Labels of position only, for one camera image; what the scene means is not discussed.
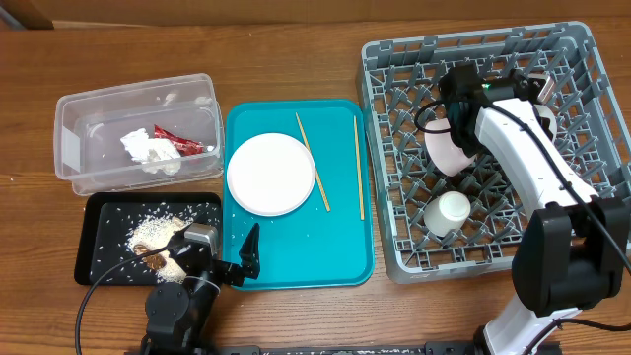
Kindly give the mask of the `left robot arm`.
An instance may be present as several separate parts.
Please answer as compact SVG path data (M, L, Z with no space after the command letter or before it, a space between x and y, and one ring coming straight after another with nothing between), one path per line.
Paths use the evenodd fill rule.
M181 282L154 288L145 303L148 323L142 354L215 354L202 339L212 305L224 285L239 286L260 273L260 225L255 223L239 252L239 264L220 256L219 231L191 223L176 231L166 245L169 257L185 272Z

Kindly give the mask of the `pink bowl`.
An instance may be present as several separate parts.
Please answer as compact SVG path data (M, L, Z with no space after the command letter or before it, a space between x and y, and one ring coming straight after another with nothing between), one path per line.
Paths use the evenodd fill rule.
M450 124L446 118L428 121L425 128L432 131L447 129L446 133L425 134L425 145L429 157L443 174L453 177L474 163L476 156L467 157L463 150L452 141L449 132Z

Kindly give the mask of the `red snack wrapper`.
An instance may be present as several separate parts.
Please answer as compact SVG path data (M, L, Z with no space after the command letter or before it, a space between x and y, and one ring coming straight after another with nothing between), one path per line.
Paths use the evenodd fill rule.
M176 136L158 125L154 126L154 137L169 140L182 156L192 156L204 152L202 143Z

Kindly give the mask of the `white rice pile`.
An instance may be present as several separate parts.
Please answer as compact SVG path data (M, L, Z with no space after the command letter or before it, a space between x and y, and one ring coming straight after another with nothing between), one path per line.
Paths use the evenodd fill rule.
M178 231L175 218L145 222L135 230L131 239L133 246L142 244L149 250L165 246L171 236ZM164 282L181 282L185 272L173 261L166 251L160 253L167 265L159 270L151 270L142 259L127 263L108 275L105 284L111 285L153 285Z

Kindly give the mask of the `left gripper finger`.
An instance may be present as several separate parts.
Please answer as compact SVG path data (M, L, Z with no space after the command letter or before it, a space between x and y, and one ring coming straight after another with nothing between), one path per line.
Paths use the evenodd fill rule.
M245 278L257 279L260 273L259 234L260 225L255 223L247 234L239 252L241 269Z
M189 230L193 233L208 231L210 226L208 225L207 217L207 208L184 208L181 212L175 214L175 223L178 226L178 232L184 235Z

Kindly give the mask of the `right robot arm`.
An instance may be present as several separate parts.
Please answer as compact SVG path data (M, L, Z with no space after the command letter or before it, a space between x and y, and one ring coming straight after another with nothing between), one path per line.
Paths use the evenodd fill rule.
M456 154L488 151L527 217L511 266L516 294L478 329L478 354L559 353L544 339L615 297L630 268L630 208L598 196L555 148L556 118L546 106L553 87L549 75L519 69L484 79L473 64L449 69L438 84Z

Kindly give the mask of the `white napkin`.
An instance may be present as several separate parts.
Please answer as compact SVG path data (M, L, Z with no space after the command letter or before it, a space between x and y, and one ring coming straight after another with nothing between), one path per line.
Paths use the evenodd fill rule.
M166 138L150 138L145 128L129 132L120 138L131 160L140 163L145 173L156 174L162 171L168 176L175 175L181 168L180 153Z

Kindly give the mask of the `brown food piece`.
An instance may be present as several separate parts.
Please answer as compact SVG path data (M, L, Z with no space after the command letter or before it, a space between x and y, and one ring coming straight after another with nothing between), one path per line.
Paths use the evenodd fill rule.
M142 244L137 244L133 247L133 251L136 255L141 255L150 250ZM159 253L145 256L142 258L142 261L153 271L159 271L167 265L165 258Z

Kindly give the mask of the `grey bowl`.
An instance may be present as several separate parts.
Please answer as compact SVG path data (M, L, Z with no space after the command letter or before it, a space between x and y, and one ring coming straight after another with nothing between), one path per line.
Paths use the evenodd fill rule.
M535 117L551 142L554 142L557 135L557 121L553 111L548 106L534 105Z

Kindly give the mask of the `white cup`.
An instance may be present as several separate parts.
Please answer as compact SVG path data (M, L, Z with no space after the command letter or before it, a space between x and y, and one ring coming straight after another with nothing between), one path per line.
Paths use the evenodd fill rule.
M431 233L443 237L459 230L471 212L467 197L457 191L446 192L432 200L425 208L424 222Z

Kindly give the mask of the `large white round plate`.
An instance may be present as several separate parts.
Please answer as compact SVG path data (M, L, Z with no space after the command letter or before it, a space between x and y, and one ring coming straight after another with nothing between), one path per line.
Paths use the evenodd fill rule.
M307 147L281 133L263 133L241 144L227 167L227 186L245 211L262 217L288 214L311 195L316 166Z

